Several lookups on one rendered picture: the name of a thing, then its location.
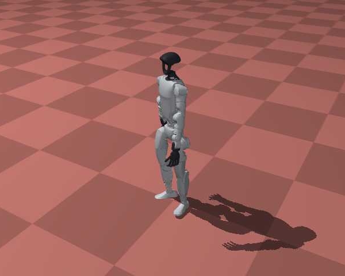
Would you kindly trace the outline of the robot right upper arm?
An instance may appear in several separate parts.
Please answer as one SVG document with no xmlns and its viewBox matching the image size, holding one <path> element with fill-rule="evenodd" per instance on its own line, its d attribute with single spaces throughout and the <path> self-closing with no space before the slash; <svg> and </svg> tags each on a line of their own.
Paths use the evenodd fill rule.
<svg viewBox="0 0 345 276">
<path fill-rule="evenodd" d="M 159 81 L 160 81 L 160 78 L 163 77 L 163 76 L 164 76 L 164 75 L 157 77 L 158 88 L 159 88 Z M 156 101 L 157 101 L 158 105 L 161 106 L 161 104 L 160 104 L 160 96 L 157 97 Z"/>
</svg>

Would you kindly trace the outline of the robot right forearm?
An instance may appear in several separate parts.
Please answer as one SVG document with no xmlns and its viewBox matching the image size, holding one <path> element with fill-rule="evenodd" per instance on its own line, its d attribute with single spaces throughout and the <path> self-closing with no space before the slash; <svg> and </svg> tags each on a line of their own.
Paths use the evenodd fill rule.
<svg viewBox="0 0 345 276">
<path fill-rule="evenodd" d="M 159 117 L 160 117 L 160 119 L 162 119 L 163 122 L 165 123 L 167 120 L 166 120 L 165 116 L 162 114 L 161 106 L 158 105 L 158 109 L 159 109 Z"/>
</svg>

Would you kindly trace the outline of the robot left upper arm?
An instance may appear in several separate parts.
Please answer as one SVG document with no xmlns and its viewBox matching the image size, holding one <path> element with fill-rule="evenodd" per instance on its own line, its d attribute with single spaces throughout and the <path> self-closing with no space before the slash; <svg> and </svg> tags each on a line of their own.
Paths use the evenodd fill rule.
<svg viewBox="0 0 345 276">
<path fill-rule="evenodd" d="M 177 123 L 177 117 L 180 114 L 185 118 L 187 88 L 182 84 L 175 84 L 174 95 L 176 96 L 178 113 L 173 115 L 173 120 Z"/>
</svg>

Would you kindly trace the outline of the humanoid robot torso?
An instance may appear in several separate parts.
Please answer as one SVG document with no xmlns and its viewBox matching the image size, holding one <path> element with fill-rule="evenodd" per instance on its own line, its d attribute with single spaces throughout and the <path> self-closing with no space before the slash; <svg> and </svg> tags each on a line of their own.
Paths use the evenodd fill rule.
<svg viewBox="0 0 345 276">
<path fill-rule="evenodd" d="M 183 81 L 180 79 L 178 80 L 174 77 L 170 77 L 170 80 L 167 81 L 165 78 L 168 75 L 165 75 L 160 78 L 159 81 L 159 95 L 160 95 L 160 104 L 162 109 L 162 114 L 165 116 L 167 120 L 167 124 L 164 125 L 165 135 L 168 139 L 172 140 L 173 132 L 174 132 L 174 125 L 177 124 L 173 120 L 173 115 L 178 113 L 177 106 L 176 106 L 176 96 L 174 95 L 175 84 L 182 84 L 184 85 Z M 185 86 L 185 85 L 184 85 Z M 183 130 L 182 130 L 183 134 Z"/>
</svg>

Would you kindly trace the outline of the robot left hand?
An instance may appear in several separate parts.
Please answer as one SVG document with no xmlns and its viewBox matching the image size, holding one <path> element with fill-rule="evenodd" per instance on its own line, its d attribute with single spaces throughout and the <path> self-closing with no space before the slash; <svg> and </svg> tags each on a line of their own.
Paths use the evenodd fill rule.
<svg viewBox="0 0 345 276">
<path fill-rule="evenodd" d="M 172 149 L 172 152 L 171 152 L 170 156 L 164 161 L 164 162 L 167 162 L 170 159 L 169 164 L 166 165 L 167 167 L 168 166 L 170 166 L 170 167 L 173 166 L 174 167 L 174 166 L 177 166 L 179 164 L 180 155 L 179 155 L 178 151 L 180 151 L 180 148 L 179 149 L 175 149 L 175 143 L 173 142 L 171 149 Z"/>
</svg>

